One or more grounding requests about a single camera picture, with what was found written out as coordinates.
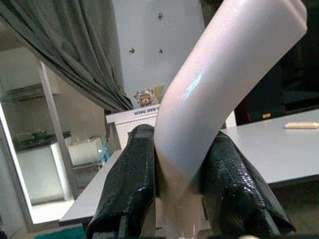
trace curtain fold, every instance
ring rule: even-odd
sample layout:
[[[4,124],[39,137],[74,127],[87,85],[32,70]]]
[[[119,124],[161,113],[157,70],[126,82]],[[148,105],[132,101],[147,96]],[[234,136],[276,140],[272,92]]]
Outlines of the curtain fold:
[[[115,113],[133,107],[109,60],[110,5],[109,0],[0,0],[0,20],[61,79]]]

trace white table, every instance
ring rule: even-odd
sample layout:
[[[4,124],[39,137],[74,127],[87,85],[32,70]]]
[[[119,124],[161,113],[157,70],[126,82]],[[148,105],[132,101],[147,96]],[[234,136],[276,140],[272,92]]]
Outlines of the white table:
[[[229,135],[269,184],[292,183],[319,175],[319,129],[284,129],[288,122],[319,122],[319,110],[231,127]],[[121,151],[113,153],[73,206],[61,226],[89,223],[98,206],[106,176]]]

